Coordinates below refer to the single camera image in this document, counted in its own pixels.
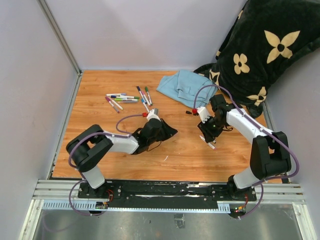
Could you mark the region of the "pink marker pen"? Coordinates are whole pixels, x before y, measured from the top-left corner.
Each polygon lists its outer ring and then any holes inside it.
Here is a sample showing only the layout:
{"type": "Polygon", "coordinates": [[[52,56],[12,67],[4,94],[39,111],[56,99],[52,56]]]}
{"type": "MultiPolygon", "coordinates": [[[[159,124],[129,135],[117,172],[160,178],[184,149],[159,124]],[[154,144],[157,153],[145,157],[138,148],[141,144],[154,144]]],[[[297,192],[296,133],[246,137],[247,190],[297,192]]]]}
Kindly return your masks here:
{"type": "Polygon", "coordinates": [[[215,147],[212,143],[206,142],[205,138],[204,138],[202,135],[200,135],[199,137],[200,137],[200,139],[201,139],[205,144],[207,144],[211,149],[213,149],[213,150],[216,149],[216,147],[215,147]]]}

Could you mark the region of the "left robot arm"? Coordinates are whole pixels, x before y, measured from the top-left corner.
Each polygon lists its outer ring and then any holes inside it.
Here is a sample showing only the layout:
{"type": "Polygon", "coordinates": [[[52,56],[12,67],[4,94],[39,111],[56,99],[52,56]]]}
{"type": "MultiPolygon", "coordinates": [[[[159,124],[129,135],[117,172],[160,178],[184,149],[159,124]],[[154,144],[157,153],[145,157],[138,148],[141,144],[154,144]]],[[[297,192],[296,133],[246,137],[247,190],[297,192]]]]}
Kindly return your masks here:
{"type": "Polygon", "coordinates": [[[162,118],[152,118],[132,134],[122,135],[104,131],[94,124],[66,145],[69,159],[88,183],[96,198],[107,193],[107,185],[98,163],[109,152],[138,155],[155,142],[164,142],[177,134],[162,118]]]}

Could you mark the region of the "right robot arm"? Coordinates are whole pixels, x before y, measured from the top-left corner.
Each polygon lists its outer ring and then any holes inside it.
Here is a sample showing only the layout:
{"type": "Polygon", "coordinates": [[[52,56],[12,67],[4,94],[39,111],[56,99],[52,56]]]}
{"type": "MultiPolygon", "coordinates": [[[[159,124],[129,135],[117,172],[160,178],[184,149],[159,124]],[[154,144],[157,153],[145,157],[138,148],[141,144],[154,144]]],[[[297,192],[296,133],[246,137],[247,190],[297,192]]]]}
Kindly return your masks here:
{"type": "Polygon", "coordinates": [[[262,180],[291,170],[288,138],[283,132],[264,127],[241,106],[226,102],[222,94],[214,95],[210,105],[214,115],[204,106],[193,109],[200,117],[197,127],[206,143],[213,142],[227,127],[232,127],[251,144],[249,167],[228,178],[226,193],[230,199],[238,200],[262,180]]]}

